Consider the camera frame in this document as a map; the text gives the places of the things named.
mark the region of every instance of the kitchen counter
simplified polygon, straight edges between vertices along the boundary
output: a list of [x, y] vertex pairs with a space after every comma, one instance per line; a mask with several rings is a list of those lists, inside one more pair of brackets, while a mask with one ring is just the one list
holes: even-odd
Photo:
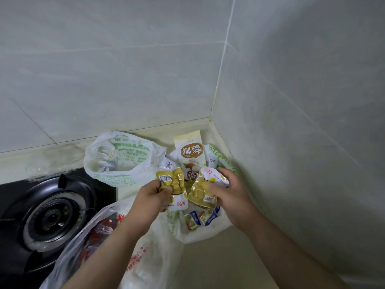
[[[174, 136], [197, 129], [201, 131], [204, 144], [211, 144], [218, 148], [237, 168], [214, 124], [206, 119], [135, 130], [130, 133], [166, 146], [169, 153], [175, 149]], [[2, 153], [0, 154], [0, 184], [83, 167], [85, 148], [94, 139]], [[137, 188], [118, 188], [118, 199], [124, 199], [136, 192]], [[213, 238], [185, 246], [170, 288], [235, 286], [237, 288], [278, 288], [248, 238], [235, 227], [230, 227]]]

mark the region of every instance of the left hand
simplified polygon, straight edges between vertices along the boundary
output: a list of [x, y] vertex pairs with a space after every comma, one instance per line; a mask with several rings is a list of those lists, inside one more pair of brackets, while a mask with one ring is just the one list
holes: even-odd
[[169, 186], [158, 192], [160, 186], [161, 182], [158, 179], [142, 186], [126, 216], [126, 222], [130, 219], [140, 236], [147, 233], [161, 208], [170, 201], [172, 188]]

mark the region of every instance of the hand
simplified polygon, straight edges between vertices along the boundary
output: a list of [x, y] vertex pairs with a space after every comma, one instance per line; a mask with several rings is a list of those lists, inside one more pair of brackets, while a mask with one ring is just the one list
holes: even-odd
[[218, 168], [218, 170], [230, 181], [229, 187], [225, 188], [212, 183], [209, 184], [208, 189], [218, 197], [218, 205], [224, 208], [231, 223], [246, 232], [255, 221], [259, 211], [238, 176], [225, 168]]
[[169, 186], [158, 192], [160, 186], [161, 182], [158, 179], [142, 186], [126, 216], [128, 219], [125, 221], [131, 220], [140, 237], [147, 233], [161, 208], [170, 201], [172, 188]]

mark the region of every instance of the gas stove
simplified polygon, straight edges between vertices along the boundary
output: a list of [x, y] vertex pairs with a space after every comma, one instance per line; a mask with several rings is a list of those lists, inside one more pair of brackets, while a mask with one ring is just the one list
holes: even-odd
[[115, 201], [116, 189], [83, 168], [0, 185], [0, 287], [39, 288], [65, 245]]

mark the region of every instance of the forearm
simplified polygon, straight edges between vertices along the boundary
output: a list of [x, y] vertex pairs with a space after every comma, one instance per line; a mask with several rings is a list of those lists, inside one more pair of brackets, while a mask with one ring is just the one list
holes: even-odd
[[348, 288], [256, 209], [245, 233], [280, 289]]
[[142, 232], [128, 215], [62, 289], [117, 288]]

